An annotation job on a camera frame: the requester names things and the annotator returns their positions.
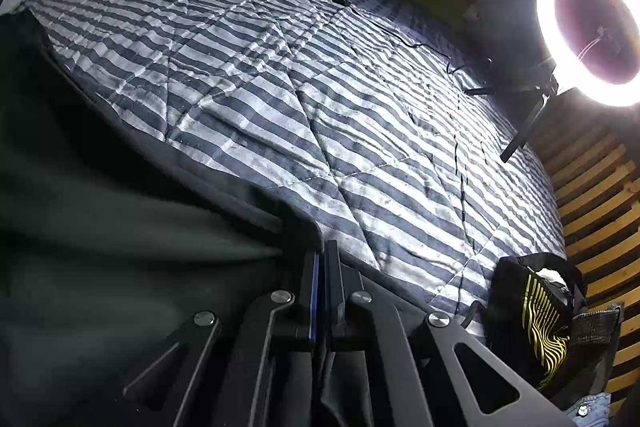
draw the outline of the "black tripod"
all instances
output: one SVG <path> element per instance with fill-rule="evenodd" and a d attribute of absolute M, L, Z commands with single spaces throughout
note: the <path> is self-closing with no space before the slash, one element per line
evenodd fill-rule
<path fill-rule="evenodd" d="M 534 124 L 541 118 L 544 110 L 548 107 L 548 102 L 556 96 L 558 93 L 558 82 L 553 75 L 549 77 L 547 82 L 542 84 L 533 84 L 530 86 L 520 86 L 512 88 L 503 88 L 496 86 L 478 87 L 476 89 L 465 89 L 465 94 L 475 96 L 477 94 L 498 94 L 498 93 L 524 93 L 524 92 L 536 92 L 540 94 L 540 99 L 533 107 L 529 116 L 522 123 L 516 135 L 511 139 L 508 146 L 500 154 L 500 159 L 507 163 L 511 155 L 516 151 L 518 147 L 523 147 L 526 144 L 527 139 L 533 129 Z"/>

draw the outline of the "blue patterned sheet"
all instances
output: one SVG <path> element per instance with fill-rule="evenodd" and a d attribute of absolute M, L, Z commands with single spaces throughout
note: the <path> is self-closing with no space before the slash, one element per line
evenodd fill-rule
<path fill-rule="evenodd" d="M 25 0 L 75 81 L 132 126 L 267 187 L 326 239 L 449 314 L 505 255 L 564 255 L 526 146 L 464 56 L 404 0 Z M 472 322 L 469 331 L 481 337 Z"/>

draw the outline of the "bright light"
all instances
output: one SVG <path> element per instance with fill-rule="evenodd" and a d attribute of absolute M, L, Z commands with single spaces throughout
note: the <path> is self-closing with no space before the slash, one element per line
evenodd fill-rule
<path fill-rule="evenodd" d="M 622 0 L 640 28 L 640 0 Z M 577 87 L 584 94 L 606 105 L 625 107 L 640 102 L 640 71 L 626 84 L 601 80 L 571 51 L 556 20 L 556 0 L 538 0 L 538 21 L 546 47 L 556 62 L 554 76 L 559 92 Z"/>

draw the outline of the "slatted wooden panel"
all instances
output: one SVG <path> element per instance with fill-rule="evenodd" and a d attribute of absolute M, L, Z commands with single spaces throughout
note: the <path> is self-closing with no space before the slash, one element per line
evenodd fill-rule
<path fill-rule="evenodd" d="M 606 391 L 610 414 L 640 379 L 640 169 L 578 92 L 560 96 L 531 137 L 556 193 L 566 254 L 588 283 L 590 309 L 625 301 L 620 346 Z"/>

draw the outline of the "quilted blanket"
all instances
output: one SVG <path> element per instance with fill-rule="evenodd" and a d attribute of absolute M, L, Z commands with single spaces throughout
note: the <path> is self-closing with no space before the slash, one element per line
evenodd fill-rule
<path fill-rule="evenodd" d="M 60 63 L 130 125 L 269 188 L 449 314 L 496 262 L 564 255 L 549 179 L 447 29 L 404 0 L 25 0 Z M 482 336 L 478 322 L 469 330 Z"/>

